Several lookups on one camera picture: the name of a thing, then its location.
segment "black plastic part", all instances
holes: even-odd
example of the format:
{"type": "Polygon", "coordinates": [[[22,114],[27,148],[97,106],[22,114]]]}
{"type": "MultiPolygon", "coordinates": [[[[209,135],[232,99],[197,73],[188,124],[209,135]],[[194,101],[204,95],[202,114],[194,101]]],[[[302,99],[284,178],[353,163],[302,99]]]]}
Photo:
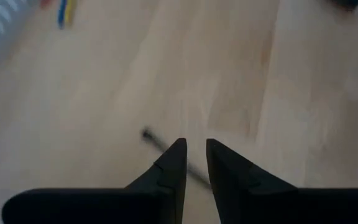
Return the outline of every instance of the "black plastic part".
{"type": "Polygon", "coordinates": [[[358,189],[298,189],[217,140],[206,145],[221,223],[358,223],[358,189]]]}
{"type": "Polygon", "coordinates": [[[186,187],[186,139],[178,139],[124,189],[36,189],[2,209],[10,223],[181,223],[186,187]]]}
{"type": "Polygon", "coordinates": [[[356,7],[358,6],[358,0],[330,0],[330,1],[336,3],[337,5],[347,10],[355,10],[356,7]]]}
{"type": "MultiPolygon", "coordinates": [[[[167,150],[166,144],[156,135],[149,127],[145,127],[142,130],[142,139],[147,143],[154,146],[155,149],[164,153],[167,150]]],[[[209,180],[204,176],[196,166],[193,166],[191,163],[187,163],[187,174],[193,178],[197,183],[199,183],[202,188],[206,190],[211,190],[209,180]]]]}

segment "yellow object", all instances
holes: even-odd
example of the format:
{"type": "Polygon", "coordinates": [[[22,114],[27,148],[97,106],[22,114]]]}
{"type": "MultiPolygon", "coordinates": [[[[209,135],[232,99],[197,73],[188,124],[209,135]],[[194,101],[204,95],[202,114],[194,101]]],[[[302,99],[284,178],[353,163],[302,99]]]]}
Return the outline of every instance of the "yellow object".
{"type": "Polygon", "coordinates": [[[73,10],[75,7],[75,0],[67,0],[65,9],[65,26],[70,26],[73,22],[73,10]]]}

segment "blue object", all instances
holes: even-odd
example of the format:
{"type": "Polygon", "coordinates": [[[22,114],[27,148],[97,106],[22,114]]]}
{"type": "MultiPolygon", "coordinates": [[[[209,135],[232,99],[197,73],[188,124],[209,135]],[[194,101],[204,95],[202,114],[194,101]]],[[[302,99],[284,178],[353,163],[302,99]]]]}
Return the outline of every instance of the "blue object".
{"type": "Polygon", "coordinates": [[[57,24],[58,24],[59,28],[61,28],[61,29],[63,29],[65,27],[66,5],[67,5],[67,0],[60,1],[57,24]]]}

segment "wooden floor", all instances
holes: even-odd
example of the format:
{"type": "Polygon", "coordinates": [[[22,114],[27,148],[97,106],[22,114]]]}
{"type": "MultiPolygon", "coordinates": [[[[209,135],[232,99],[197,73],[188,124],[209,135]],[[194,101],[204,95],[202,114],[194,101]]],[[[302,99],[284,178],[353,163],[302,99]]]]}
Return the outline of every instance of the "wooden floor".
{"type": "MultiPolygon", "coordinates": [[[[30,18],[0,63],[0,208],[35,187],[123,187],[186,137],[296,186],[358,187],[358,11],[323,0],[79,1],[30,18]]],[[[184,223],[219,223],[188,179],[184,223]]]]}

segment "black object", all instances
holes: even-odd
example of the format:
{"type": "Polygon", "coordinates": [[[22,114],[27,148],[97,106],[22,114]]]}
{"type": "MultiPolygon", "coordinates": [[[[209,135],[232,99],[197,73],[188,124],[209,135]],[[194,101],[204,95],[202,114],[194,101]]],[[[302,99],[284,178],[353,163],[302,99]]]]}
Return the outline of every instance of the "black object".
{"type": "MultiPolygon", "coordinates": [[[[157,137],[154,132],[146,127],[142,130],[142,139],[154,146],[158,151],[164,153],[168,146],[159,138],[157,137]]],[[[191,164],[190,162],[187,163],[187,173],[188,175],[197,181],[205,189],[211,190],[211,185],[209,184],[209,180],[207,177],[203,175],[201,171],[199,171],[196,166],[191,164]]]]}
{"type": "Polygon", "coordinates": [[[6,202],[4,223],[181,223],[186,139],[124,189],[38,189],[6,202]]]}
{"type": "Polygon", "coordinates": [[[299,189],[207,140],[221,223],[358,223],[358,189],[299,189]]]}
{"type": "MultiPolygon", "coordinates": [[[[38,189],[11,198],[4,223],[181,223],[186,140],[124,189],[38,189]]],[[[358,223],[358,189],[299,189],[214,139],[206,142],[221,223],[358,223]]]]}
{"type": "Polygon", "coordinates": [[[358,6],[358,0],[330,0],[347,10],[355,10],[358,6]]]}

